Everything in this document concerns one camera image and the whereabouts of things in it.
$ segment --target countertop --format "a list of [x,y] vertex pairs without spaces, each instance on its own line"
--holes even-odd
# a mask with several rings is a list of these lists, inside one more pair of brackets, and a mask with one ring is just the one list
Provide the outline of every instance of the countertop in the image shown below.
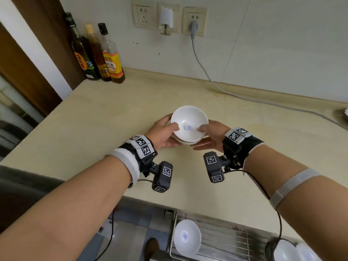
[[[0,164],[68,180],[97,162],[124,140],[144,134],[152,124],[183,105],[202,109],[207,117],[230,127],[241,126],[272,148],[348,187],[348,132],[312,114],[241,100],[211,83],[126,69],[123,84],[85,80]],[[219,84],[250,98],[315,110],[341,119],[348,104]],[[154,162],[173,164],[170,189],[154,192],[139,182],[125,196],[198,213],[253,228],[279,232],[276,212],[253,181],[229,173],[212,184],[203,151],[190,146],[160,149]],[[299,238],[283,221],[283,234]]]

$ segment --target white arm band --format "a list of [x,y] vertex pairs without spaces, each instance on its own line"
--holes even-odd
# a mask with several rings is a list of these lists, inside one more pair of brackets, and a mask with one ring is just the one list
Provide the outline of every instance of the white arm band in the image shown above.
[[307,168],[285,182],[269,200],[273,209],[277,210],[278,204],[286,197],[286,195],[288,195],[290,191],[295,189],[301,183],[304,183],[306,180],[316,176],[320,176],[320,174],[314,169]]
[[140,170],[139,164],[135,158],[135,156],[124,148],[116,148],[107,156],[117,157],[125,166],[128,168],[129,173],[132,175],[133,186],[138,182]]

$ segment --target orange label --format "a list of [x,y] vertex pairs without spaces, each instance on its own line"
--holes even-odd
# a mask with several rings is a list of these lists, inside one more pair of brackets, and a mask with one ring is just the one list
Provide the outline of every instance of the orange label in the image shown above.
[[110,55],[107,52],[103,52],[105,63],[107,64],[107,68],[109,69],[109,74],[111,77],[120,78],[123,75],[120,58],[118,57],[118,53],[116,52],[113,55]]
[[77,61],[80,64],[81,69],[83,69],[84,71],[87,70],[87,63],[85,59],[77,52],[75,52],[75,56],[77,58]]

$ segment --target wire rack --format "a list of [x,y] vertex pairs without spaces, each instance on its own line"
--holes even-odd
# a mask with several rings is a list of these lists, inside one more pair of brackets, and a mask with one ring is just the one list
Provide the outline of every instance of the wire rack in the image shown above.
[[[190,219],[198,225],[202,234],[202,243],[198,253],[193,258],[180,255],[173,243],[174,230],[178,222]],[[203,218],[194,219],[194,216],[179,217],[174,212],[171,233],[168,239],[167,252],[170,257],[181,261],[261,261],[264,260],[264,247],[271,238],[263,237],[237,226],[227,227],[223,222],[209,222]]]

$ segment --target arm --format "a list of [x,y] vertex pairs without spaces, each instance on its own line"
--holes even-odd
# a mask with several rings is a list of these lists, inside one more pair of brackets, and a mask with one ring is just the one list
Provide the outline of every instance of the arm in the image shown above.
[[[176,123],[157,121],[146,134],[155,149],[179,145],[169,139]],[[76,260],[107,219],[132,177],[107,156],[46,195],[0,235],[1,259]]]
[[[209,121],[194,150],[223,152],[222,140],[230,128]],[[305,165],[273,150],[256,147],[246,158],[245,170],[265,188],[269,196],[287,180],[307,169]],[[348,256],[348,189],[324,177],[313,177],[292,190],[279,204],[278,212],[323,260],[345,260]]]

